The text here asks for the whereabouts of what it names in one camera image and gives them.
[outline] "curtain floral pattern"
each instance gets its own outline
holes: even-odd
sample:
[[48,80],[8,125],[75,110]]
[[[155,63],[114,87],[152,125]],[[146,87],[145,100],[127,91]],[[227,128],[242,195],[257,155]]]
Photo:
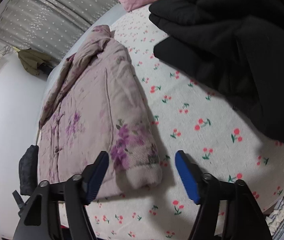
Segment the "curtain floral pattern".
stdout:
[[60,61],[117,0],[10,0],[0,19],[0,40],[36,49]]

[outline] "mattress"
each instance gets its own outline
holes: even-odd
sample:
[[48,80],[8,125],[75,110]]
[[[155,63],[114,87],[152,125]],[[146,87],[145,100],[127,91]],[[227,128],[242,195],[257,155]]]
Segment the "mattress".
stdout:
[[[199,206],[188,199],[175,169],[174,155],[181,149],[220,180],[245,180],[262,211],[284,196],[284,144],[258,132],[223,96],[155,58],[154,45],[167,34],[148,15],[148,6],[136,9],[111,30],[131,56],[163,180],[156,188],[100,199],[86,207],[101,239],[188,238]],[[221,202],[217,234],[222,232],[225,211],[226,203]],[[67,226],[64,204],[60,215]]]

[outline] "black cloth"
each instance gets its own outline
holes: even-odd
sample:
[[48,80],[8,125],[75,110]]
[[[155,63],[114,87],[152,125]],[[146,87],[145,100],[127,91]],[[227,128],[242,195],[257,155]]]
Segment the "black cloth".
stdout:
[[38,185],[39,147],[31,145],[19,161],[20,194],[31,196]]
[[279,0],[159,0],[149,19],[170,35],[160,60],[219,91],[284,142],[284,5]]

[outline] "curtain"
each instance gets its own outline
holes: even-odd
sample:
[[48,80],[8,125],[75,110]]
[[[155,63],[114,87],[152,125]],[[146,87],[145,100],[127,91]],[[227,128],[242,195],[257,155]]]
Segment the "curtain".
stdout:
[[0,40],[60,61],[116,3],[118,0],[10,0],[1,15]]

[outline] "olive green umbrella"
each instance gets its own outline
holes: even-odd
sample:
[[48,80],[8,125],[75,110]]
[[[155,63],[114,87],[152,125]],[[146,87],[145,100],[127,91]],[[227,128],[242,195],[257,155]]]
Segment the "olive green umbrella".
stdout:
[[42,70],[45,74],[50,74],[53,67],[49,61],[52,57],[48,54],[39,52],[34,49],[18,49],[13,47],[18,52],[18,57],[26,71],[34,76],[40,74],[39,70]]

